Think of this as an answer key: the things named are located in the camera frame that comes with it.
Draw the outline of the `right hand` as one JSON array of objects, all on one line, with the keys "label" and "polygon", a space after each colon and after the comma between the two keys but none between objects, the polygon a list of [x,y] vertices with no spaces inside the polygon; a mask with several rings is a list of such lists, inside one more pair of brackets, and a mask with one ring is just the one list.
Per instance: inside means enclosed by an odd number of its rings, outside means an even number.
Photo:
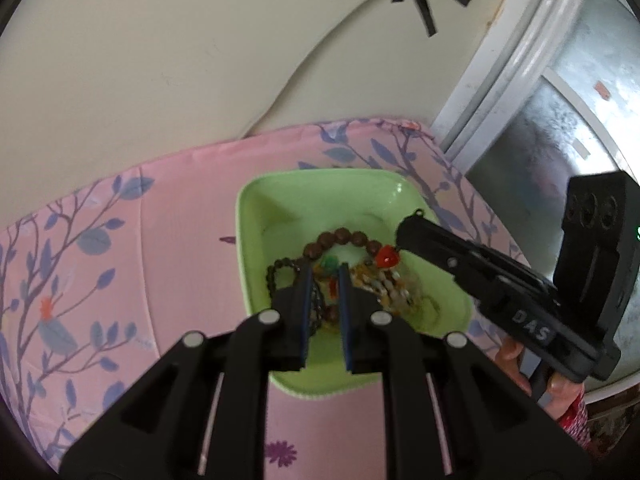
[{"label": "right hand", "polygon": [[559,372],[552,372],[551,368],[543,362],[540,362],[541,373],[538,374],[537,369],[533,372],[534,382],[531,384],[521,372],[521,362],[525,350],[524,344],[510,336],[505,336],[495,356],[495,363],[506,376],[510,377],[530,396],[535,394],[542,385],[541,381],[545,379],[547,382],[544,396],[547,397],[547,403],[544,404],[544,410],[554,420],[560,420],[574,406],[582,402],[585,386],[578,384],[578,382],[572,382]]}]

